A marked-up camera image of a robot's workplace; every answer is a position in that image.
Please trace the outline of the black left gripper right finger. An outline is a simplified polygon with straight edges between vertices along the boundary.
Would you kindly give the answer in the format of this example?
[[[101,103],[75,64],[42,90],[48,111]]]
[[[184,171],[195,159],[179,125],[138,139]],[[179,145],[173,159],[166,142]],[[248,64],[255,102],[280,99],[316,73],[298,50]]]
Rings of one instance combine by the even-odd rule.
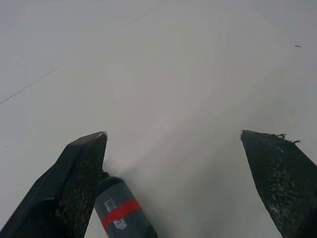
[[[317,167],[284,134],[243,130],[257,192],[284,238],[317,236]]]

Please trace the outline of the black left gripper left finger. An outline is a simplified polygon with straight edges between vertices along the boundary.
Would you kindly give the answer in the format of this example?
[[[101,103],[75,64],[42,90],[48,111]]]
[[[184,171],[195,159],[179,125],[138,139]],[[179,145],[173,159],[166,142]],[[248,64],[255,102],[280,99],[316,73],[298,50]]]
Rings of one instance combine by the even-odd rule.
[[[82,238],[97,196],[107,133],[69,143],[32,185],[0,232],[2,238]]]

